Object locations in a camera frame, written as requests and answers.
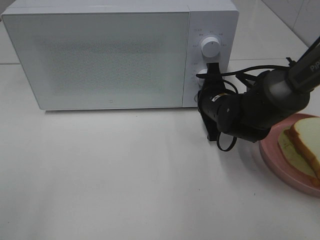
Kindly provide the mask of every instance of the bread crust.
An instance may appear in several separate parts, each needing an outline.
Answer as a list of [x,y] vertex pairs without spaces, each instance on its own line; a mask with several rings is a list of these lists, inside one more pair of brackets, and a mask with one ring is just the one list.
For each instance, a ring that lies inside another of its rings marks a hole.
[[293,143],[296,151],[303,156],[306,162],[313,169],[315,175],[320,179],[320,163],[317,160],[317,157],[308,149],[306,145],[300,140],[299,133],[296,131],[295,124],[293,124],[290,129],[284,132],[290,141]]

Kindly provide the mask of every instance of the power dial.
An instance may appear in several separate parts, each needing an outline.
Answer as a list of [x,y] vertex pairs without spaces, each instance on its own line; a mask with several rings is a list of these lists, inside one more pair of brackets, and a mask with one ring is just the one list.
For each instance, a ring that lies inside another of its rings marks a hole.
[[221,40],[217,36],[208,36],[201,42],[201,51],[203,56],[213,58],[221,50]]

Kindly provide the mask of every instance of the table surface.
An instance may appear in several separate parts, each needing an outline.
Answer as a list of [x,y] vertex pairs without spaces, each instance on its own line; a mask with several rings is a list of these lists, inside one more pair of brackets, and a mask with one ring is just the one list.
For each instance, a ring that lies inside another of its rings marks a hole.
[[[260,0],[234,3],[229,71],[306,50]],[[302,112],[319,103],[316,89]],[[0,112],[0,240],[319,239],[320,199],[279,180],[257,143],[218,151],[196,109],[40,110],[2,23]]]

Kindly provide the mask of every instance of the white microwave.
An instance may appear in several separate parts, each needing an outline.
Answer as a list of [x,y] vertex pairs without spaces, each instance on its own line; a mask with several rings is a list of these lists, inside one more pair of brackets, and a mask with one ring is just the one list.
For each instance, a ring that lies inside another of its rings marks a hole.
[[43,110],[196,107],[228,67],[230,0],[17,0],[1,15]]

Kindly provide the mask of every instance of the microwave control panel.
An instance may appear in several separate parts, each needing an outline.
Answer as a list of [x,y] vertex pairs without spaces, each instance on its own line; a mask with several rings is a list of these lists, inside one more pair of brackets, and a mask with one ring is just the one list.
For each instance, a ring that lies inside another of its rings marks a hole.
[[219,62],[226,72],[238,22],[238,11],[191,11],[184,73],[183,107],[197,106],[202,82],[198,73],[207,72],[207,63]]

